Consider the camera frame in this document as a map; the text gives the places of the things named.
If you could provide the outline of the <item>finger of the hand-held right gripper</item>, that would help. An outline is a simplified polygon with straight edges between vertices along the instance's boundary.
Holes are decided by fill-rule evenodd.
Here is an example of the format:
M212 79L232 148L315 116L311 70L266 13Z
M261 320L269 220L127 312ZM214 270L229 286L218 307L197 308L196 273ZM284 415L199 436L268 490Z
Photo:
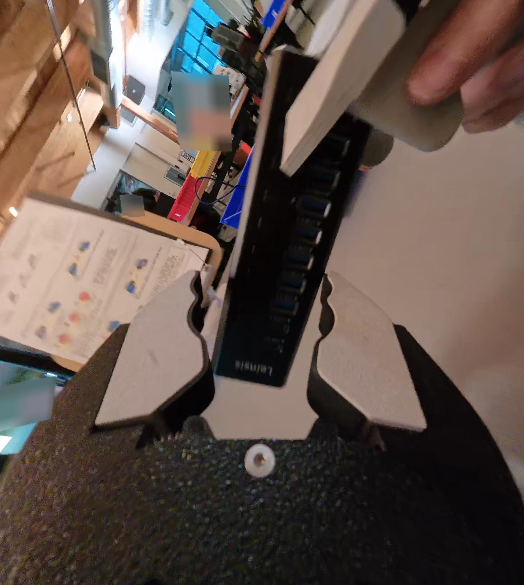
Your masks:
M344 113L420 151L445 146L462 122L460 94L417 106L407 79L457 4L431 1L405 23L397 1L354 1L286 114L281 171L294 175Z
M328 1L303 54L310 57L322 57L344 24L353 5L354 1Z

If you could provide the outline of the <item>red plastic bin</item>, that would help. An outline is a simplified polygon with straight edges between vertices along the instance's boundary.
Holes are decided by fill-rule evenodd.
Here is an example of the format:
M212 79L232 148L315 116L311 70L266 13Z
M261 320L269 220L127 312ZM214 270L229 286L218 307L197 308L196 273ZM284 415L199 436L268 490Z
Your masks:
M168 213L167 218L175 221L182 222L190 211L193 202L197 199L197 178L189 174L183 182L181 189L179 190L174 204Z

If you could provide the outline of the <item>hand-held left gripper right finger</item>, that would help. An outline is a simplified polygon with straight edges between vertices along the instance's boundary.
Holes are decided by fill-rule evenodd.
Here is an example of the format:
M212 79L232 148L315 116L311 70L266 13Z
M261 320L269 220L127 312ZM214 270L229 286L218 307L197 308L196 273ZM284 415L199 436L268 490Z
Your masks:
M427 421L394 325L341 274L324 276L320 337L307 399L342 439L385 450L381 429L419 434Z

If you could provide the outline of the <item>dark grey USB hub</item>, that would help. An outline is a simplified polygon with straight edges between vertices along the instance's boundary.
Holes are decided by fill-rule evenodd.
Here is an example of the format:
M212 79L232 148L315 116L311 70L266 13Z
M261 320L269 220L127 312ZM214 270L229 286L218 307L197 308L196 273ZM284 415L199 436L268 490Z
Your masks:
M294 175L284 174L287 112L317 60L281 48L271 63L239 214L216 373L281 387L359 177L368 126L343 114Z

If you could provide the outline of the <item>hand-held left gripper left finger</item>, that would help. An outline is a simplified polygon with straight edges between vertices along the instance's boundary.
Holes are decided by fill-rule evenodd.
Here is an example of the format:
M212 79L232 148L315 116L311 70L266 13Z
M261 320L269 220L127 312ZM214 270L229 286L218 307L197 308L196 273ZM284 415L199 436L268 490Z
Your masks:
M214 373L202 335L200 273L162 289L127 326L92 436L139 430L136 448L182 440L214 400Z

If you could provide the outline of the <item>blue plastic bin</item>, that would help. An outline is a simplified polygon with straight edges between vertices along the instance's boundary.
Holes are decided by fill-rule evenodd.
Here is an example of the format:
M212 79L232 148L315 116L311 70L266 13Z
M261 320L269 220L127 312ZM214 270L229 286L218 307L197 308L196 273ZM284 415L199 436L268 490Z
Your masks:
M243 202L245 197L246 185L249 178L251 161L253 159L254 148L252 148L246 163L239 175L235 188L230 194L229 202L220 219L220 224L227 225L231 228L238 229L240 217L242 214Z

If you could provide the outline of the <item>person's right hand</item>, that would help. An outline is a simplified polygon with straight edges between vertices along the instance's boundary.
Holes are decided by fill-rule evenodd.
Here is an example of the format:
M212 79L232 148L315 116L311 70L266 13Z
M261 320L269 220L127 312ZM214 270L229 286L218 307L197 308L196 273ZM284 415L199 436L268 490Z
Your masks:
M407 89L419 106L460 94L469 134L515 120L524 126L524 1L459 1L428 41Z

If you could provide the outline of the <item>yellow plastic bin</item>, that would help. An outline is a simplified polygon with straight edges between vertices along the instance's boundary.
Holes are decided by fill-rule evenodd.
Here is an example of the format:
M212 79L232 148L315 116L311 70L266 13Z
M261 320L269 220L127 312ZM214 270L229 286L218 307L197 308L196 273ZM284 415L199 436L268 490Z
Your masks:
M189 170L189 175L194 179L210 176L213 173L221 154L222 152L220 151L198 151Z

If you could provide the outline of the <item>grey desk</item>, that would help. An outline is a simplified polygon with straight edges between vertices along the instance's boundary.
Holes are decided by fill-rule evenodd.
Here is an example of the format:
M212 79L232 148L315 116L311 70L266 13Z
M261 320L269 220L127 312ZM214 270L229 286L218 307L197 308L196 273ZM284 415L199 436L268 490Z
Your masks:
M404 326L489 428L524 498L524 128L395 143L327 271Z

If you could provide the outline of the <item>silver ventilation duct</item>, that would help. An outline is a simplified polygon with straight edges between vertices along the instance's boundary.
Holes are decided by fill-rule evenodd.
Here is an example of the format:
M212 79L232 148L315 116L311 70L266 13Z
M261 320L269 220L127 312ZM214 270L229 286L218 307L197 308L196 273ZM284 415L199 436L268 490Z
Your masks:
M118 109L122 100L124 49L118 1L90 1L93 32L88 47L93 75L99 80L104 104Z

